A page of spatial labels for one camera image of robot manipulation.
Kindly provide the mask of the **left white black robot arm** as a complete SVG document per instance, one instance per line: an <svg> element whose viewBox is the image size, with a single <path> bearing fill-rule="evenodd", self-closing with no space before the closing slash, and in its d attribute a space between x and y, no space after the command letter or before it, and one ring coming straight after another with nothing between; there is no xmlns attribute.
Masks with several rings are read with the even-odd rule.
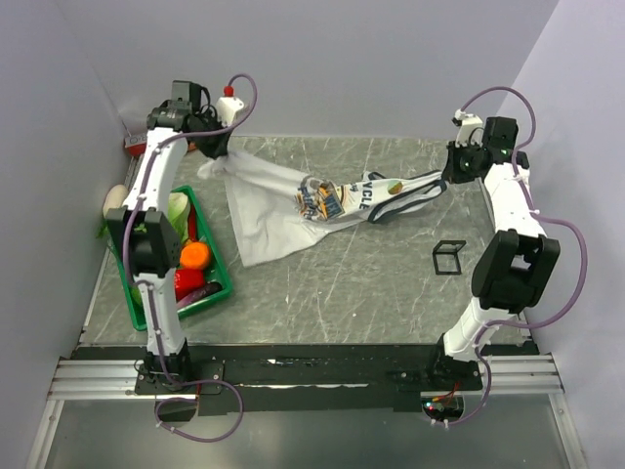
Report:
<svg viewBox="0 0 625 469"><path fill-rule="evenodd" d="M146 151L133 187L122 205L105 215L127 284L136 287L142 298L147 332L142 376L173 393L183 392L195 381L175 295L183 242L167 210L188 140L211 139L225 132L216 120L206 120L201 113L207 96L199 84L172 83L171 98L147 117Z"/></svg>

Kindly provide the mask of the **white printed tank top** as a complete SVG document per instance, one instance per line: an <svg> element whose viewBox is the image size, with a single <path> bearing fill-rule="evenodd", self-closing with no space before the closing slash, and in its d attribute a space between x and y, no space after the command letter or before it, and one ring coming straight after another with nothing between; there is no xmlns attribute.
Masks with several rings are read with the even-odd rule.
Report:
<svg viewBox="0 0 625 469"><path fill-rule="evenodd" d="M197 176L224 182L245 267L308 249L361 222L383 223L418 211L447 189L439 170L408 179L365 171L359 181L341 185L243 151L208 160ZM402 191L389 194L390 181L401 181Z"/></svg>

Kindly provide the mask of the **round colourful brooch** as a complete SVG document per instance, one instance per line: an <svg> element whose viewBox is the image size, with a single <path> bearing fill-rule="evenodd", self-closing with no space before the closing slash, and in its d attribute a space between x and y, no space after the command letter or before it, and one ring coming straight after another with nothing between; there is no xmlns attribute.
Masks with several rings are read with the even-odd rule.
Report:
<svg viewBox="0 0 625 469"><path fill-rule="evenodd" d="M402 191L403 184L401 181L390 181L387 186L389 194L398 194Z"/></svg>

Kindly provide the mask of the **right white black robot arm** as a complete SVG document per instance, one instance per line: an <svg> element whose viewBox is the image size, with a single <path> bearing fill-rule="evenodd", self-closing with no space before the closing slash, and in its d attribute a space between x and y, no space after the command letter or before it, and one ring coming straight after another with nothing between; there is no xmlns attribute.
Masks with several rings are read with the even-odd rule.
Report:
<svg viewBox="0 0 625 469"><path fill-rule="evenodd" d="M426 367L429 382L441 390L476 377L479 352L512 316L537 304L561 253L525 199L529 161L524 151L515 150L517 121L481 120L464 110L452 121L458 134L447 145L443 179L451 184L481 180L495 231L474 268L469 305L440 336Z"/></svg>

